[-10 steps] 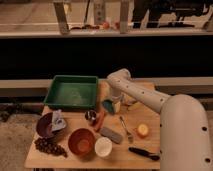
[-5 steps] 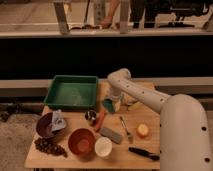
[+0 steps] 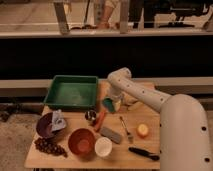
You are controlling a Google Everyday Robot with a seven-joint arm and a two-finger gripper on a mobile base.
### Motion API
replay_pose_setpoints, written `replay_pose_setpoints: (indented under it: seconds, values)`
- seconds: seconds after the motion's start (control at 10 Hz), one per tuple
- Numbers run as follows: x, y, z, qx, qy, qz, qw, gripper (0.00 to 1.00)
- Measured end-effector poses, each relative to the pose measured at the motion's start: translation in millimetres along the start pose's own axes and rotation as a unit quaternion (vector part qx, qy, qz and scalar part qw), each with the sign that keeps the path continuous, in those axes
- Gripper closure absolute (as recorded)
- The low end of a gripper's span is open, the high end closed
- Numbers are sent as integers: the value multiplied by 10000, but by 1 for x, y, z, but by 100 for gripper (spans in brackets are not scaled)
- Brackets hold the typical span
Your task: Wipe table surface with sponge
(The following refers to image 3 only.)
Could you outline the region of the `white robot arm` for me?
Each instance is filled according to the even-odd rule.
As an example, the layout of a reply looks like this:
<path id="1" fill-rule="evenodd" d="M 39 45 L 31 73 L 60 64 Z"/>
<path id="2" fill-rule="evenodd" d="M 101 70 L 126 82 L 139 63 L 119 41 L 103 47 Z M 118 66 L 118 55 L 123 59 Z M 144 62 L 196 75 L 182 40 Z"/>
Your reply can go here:
<path id="1" fill-rule="evenodd" d="M 131 79 L 124 67 L 111 72 L 108 95 L 114 101 L 125 92 L 160 114 L 160 171 L 213 171 L 206 112 L 186 94 L 170 95 Z"/>

